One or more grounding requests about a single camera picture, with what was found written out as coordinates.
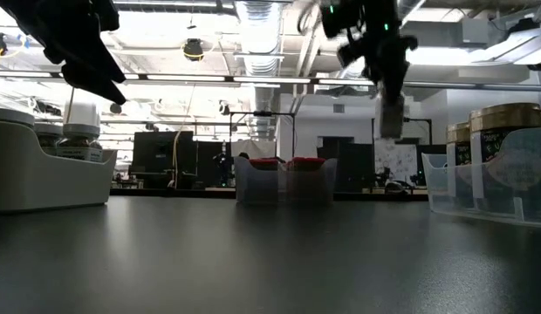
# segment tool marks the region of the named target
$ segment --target exposed duct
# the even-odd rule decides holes
[[[282,4],[271,2],[236,2],[236,11],[241,21],[242,50],[253,54],[278,54],[280,46],[280,21]],[[250,76],[277,76],[278,58],[269,56],[249,56],[243,60],[245,72]],[[253,87],[254,92],[250,99],[252,111],[277,111],[279,109],[279,95],[274,88]],[[256,126],[253,132],[263,137],[274,134],[268,128],[267,119],[255,119]]]

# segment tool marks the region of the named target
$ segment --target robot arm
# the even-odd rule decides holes
[[[44,47],[53,64],[65,61],[61,70],[67,83],[125,103],[112,82],[122,83],[125,76],[99,37],[120,27],[112,0],[0,0],[0,7]]]
[[[340,47],[337,57],[343,67],[360,57],[366,59],[362,76],[380,91],[378,96],[378,132],[381,138],[400,138],[404,113],[402,83],[409,63],[407,49],[414,50],[418,40],[401,36],[396,0],[340,0],[339,4],[321,6],[323,29],[328,38],[346,30],[348,44]],[[354,38],[351,29],[360,36]]]

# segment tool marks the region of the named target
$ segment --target desk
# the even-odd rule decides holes
[[[428,190],[425,187],[417,187],[412,190],[406,190],[408,194],[410,195],[427,195]],[[385,188],[373,188],[370,191],[370,188],[362,188],[361,193],[365,195],[383,195],[385,194]]]
[[[541,229],[426,202],[111,197],[0,216],[0,313],[541,313]]]
[[[204,190],[211,192],[236,192],[236,188],[205,188]]]

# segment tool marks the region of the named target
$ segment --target whiteboard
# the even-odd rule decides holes
[[[382,173],[383,167],[391,168],[391,180],[410,182],[410,176],[418,172],[416,145],[376,143],[375,173]]]

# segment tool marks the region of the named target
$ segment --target ceiling light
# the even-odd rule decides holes
[[[234,77],[236,82],[245,83],[284,83],[284,84],[309,84],[309,78],[273,78],[273,77]]]
[[[223,82],[225,77],[203,76],[203,75],[148,75],[152,80],[174,80],[191,82]]]
[[[322,78],[319,80],[323,85],[364,85],[373,86],[373,82],[367,79],[330,79]]]
[[[280,88],[280,84],[242,83],[242,87]]]
[[[51,75],[48,72],[21,72],[21,71],[0,71],[0,77],[16,77],[16,78],[49,78]]]
[[[411,65],[468,65],[471,59],[461,48],[418,47],[407,51],[407,61]]]
[[[234,52],[234,58],[284,59],[283,54]]]
[[[172,1],[137,1],[137,2],[131,2],[128,1],[113,1],[114,4],[137,4],[137,5],[173,5],[173,6],[194,6],[194,7],[209,7],[209,8],[215,8],[216,3],[196,3],[194,2],[172,2]],[[223,8],[226,9],[233,9],[232,4],[223,4]]]
[[[469,9],[444,9],[444,8],[423,8],[421,7],[418,10],[415,10],[407,15],[407,20],[412,22],[444,22],[444,23],[454,23],[459,22],[465,18],[466,13],[468,14],[471,10]]]

